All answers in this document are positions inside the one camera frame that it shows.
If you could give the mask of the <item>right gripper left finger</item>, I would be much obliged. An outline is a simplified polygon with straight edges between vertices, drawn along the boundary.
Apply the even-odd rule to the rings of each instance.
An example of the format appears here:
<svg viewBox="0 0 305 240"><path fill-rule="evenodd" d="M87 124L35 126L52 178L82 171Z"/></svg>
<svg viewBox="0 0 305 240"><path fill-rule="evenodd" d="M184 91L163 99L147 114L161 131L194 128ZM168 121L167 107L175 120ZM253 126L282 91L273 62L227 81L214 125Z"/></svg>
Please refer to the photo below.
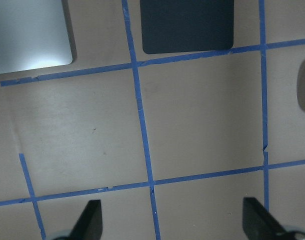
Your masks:
<svg viewBox="0 0 305 240"><path fill-rule="evenodd" d="M100 240L102 234L101 200L90 200L68 235L68 240Z"/></svg>

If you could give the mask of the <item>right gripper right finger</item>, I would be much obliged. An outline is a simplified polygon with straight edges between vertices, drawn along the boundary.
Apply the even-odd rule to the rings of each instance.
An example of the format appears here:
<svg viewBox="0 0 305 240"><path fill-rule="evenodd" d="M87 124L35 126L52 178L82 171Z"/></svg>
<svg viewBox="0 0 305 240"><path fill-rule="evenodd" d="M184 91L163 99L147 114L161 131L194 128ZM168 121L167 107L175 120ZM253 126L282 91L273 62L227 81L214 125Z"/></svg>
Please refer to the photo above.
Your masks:
<svg viewBox="0 0 305 240"><path fill-rule="evenodd" d="M244 197L242 229L248 240L281 240L287 231L255 197Z"/></svg>

